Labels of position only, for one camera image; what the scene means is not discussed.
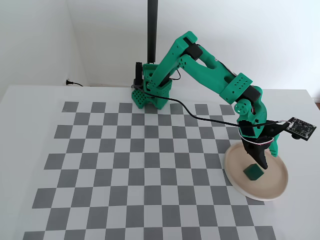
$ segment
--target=black cable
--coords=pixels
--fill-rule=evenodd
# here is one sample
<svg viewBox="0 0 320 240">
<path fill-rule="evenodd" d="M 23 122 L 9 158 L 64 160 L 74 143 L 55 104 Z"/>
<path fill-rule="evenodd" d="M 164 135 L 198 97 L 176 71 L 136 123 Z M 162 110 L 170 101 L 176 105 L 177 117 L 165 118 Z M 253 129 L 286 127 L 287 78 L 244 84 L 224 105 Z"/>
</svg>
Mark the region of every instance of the black cable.
<svg viewBox="0 0 320 240">
<path fill-rule="evenodd" d="M 207 119 L 207 118 L 202 118 L 202 117 L 198 117 L 198 116 L 195 116 L 193 115 L 189 109 L 179 100 L 177 99 L 174 99 L 174 98 L 169 98 L 169 97 L 164 97 L 164 96 L 157 96 L 157 95 L 153 95 L 151 93 L 148 93 L 144 90 L 142 90 L 140 87 L 136 86 L 136 85 L 132 85 L 131 87 L 133 87 L 134 89 L 137 89 L 151 97 L 154 97 L 154 98 L 159 98 L 159 99 L 166 99 L 166 100 L 171 100 L 171 101 L 174 101 L 174 102 L 177 102 L 179 104 L 181 104 L 184 109 L 188 112 L 188 114 L 195 118 L 195 119 L 198 119 L 198 120 L 203 120 L 203 121 L 209 121 L 209 122 L 214 122 L 214 123 L 219 123 L 219 124 L 226 124 L 226 125 L 230 125 L 230 126 L 234 126 L 234 127 L 241 127 L 241 128 L 252 128 L 252 127 L 261 127 L 261 126 L 266 126 L 266 125 L 272 125 L 272 124 L 278 124 L 278 123 L 282 123 L 283 121 L 269 121 L 269 122 L 265 122 L 265 123 L 260 123 L 260 124 L 253 124 L 253 125 L 239 125 L 239 124 L 234 124 L 234 123 L 231 123 L 231 122 L 226 122 L 226 121 L 219 121 L 219 120 L 214 120 L 214 119 Z"/>
</svg>

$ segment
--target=checkerboard mat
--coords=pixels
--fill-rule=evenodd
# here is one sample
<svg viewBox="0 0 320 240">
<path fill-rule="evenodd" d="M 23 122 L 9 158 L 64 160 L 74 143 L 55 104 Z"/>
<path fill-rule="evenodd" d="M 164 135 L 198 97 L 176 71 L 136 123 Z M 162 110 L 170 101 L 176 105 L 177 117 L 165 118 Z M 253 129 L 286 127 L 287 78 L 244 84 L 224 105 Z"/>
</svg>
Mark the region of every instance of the checkerboard mat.
<svg viewBox="0 0 320 240">
<path fill-rule="evenodd" d="M 237 118 L 230 105 L 188 108 Z M 275 240 L 264 202 L 223 169 L 239 140 L 236 127 L 178 103 L 65 102 L 23 240 Z"/>
</svg>

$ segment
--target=round tray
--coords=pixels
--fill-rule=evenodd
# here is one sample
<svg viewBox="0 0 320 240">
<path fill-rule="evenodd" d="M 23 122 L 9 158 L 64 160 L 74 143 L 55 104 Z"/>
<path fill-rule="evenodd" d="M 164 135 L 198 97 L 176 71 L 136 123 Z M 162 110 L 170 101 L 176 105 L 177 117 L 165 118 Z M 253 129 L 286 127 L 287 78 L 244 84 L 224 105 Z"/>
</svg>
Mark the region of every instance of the round tray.
<svg viewBox="0 0 320 240">
<path fill-rule="evenodd" d="M 264 174 L 251 181 L 243 172 L 256 161 L 247 154 L 242 142 L 229 147 L 225 153 L 224 170 L 230 183 L 243 195 L 259 201 L 278 198 L 288 185 L 288 170 L 279 156 L 274 157 L 269 150 L 264 151 L 268 168 Z"/>
</svg>

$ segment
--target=white square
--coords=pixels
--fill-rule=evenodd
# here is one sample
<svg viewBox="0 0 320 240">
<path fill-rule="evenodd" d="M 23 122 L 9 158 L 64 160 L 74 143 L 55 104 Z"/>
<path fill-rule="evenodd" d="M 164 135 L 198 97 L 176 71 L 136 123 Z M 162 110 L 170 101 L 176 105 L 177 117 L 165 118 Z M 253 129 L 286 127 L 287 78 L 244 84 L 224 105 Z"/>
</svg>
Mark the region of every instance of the white square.
<svg viewBox="0 0 320 240">
<path fill-rule="evenodd" d="M 215 139 L 229 139 L 227 129 L 224 126 L 213 126 Z"/>
<path fill-rule="evenodd" d="M 172 127 L 171 126 L 159 126 L 159 139 L 172 139 Z"/>
<path fill-rule="evenodd" d="M 144 186 L 128 186 L 127 205 L 144 205 Z"/>
<path fill-rule="evenodd" d="M 246 196 L 238 192 L 233 186 L 226 186 L 231 205 L 248 205 Z"/>
<path fill-rule="evenodd" d="M 78 177 L 76 178 L 76 188 L 92 187 L 95 181 L 95 169 L 79 169 Z"/>
<path fill-rule="evenodd" d="M 84 141 L 83 153 L 98 153 L 100 141 L 100 138 L 86 138 Z"/>
<path fill-rule="evenodd" d="M 178 186 L 161 186 L 162 205 L 179 205 Z"/>
<path fill-rule="evenodd" d="M 203 152 L 205 154 L 217 154 L 218 148 L 215 139 L 201 139 Z"/>
<path fill-rule="evenodd" d="M 192 169 L 206 169 L 206 160 L 203 153 L 189 153 Z"/>
<path fill-rule="evenodd" d="M 105 114 L 104 113 L 90 113 L 89 125 L 104 125 Z"/>
<path fill-rule="evenodd" d="M 132 139 L 144 139 L 145 138 L 145 126 L 131 126 L 131 138 Z"/>
<path fill-rule="evenodd" d="M 160 168 L 176 168 L 175 154 L 173 152 L 160 152 Z"/>
<path fill-rule="evenodd" d="M 127 206 L 109 206 L 106 219 L 107 229 L 121 229 L 126 227 Z"/>
<path fill-rule="evenodd" d="M 71 208 L 75 189 L 73 187 L 59 187 L 55 190 L 52 208 Z"/>
<path fill-rule="evenodd" d="M 128 186 L 128 179 L 128 168 L 114 168 L 112 170 L 111 186 Z"/>
<path fill-rule="evenodd" d="M 171 115 L 171 125 L 184 127 L 185 126 L 185 117 L 182 114 Z"/>
<path fill-rule="evenodd" d="M 87 125 L 74 125 L 72 126 L 70 139 L 85 139 L 87 135 Z"/>
<path fill-rule="evenodd" d="M 145 126 L 158 126 L 158 114 L 145 113 L 144 114 Z"/>
<path fill-rule="evenodd" d="M 160 168 L 145 168 L 144 169 L 144 185 L 145 186 L 160 186 Z"/>
<path fill-rule="evenodd" d="M 197 205 L 213 205 L 210 186 L 194 186 L 195 201 Z"/>
<path fill-rule="evenodd" d="M 145 205 L 144 206 L 144 227 L 154 228 L 162 227 L 162 206 Z"/>
<path fill-rule="evenodd" d="M 177 168 L 176 170 L 176 183 L 178 186 L 193 186 L 194 180 L 190 168 Z"/>
<path fill-rule="evenodd" d="M 86 229 L 90 207 L 71 207 L 67 230 Z"/>
<path fill-rule="evenodd" d="M 208 168 L 210 186 L 226 186 L 225 176 L 222 169 Z"/>
<path fill-rule="evenodd" d="M 173 149 L 175 153 L 188 153 L 189 152 L 188 140 L 184 138 L 174 138 Z"/>
<path fill-rule="evenodd" d="M 180 205 L 181 227 L 199 227 L 196 205 Z"/>
<path fill-rule="evenodd" d="M 214 205 L 214 211 L 218 227 L 236 226 L 231 205 Z"/>
<path fill-rule="evenodd" d="M 159 153 L 159 139 L 158 138 L 148 138 L 144 141 L 144 149 L 148 153 Z"/>
<path fill-rule="evenodd" d="M 188 139 L 201 139 L 199 127 L 197 126 L 186 126 L 186 137 Z"/>
<path fill-rule="evenodd" d="M 132 113 L 119 113 L 118 114 L 118 126 L 131 126 Z"/>
<path fill-rule="evenodd" d="M 107 207 L 109 205 L 109 197 L 109 186 L 95 186 L 92 189 L 90 207 Z"/>
<path fill-rule="evenodd" d="M 130 138 L 117 138 L 115 140 L 115 153 L 130 153 Z"/>
<path fill-rule="evenodd" d="M 113 169 L 114 156 L 115 154 L 113 152 L 99 152 L 96 169 Z"/>
<path fill-rule="evenodd" d="M 117 136 L 117 126 L 102 126 L 102 139 L 115 139 Z"/>
<path fill-rule="evenodd" d="M 62 169 L 79 169 L 82 153 L 66 153 Z"/>
</svg>

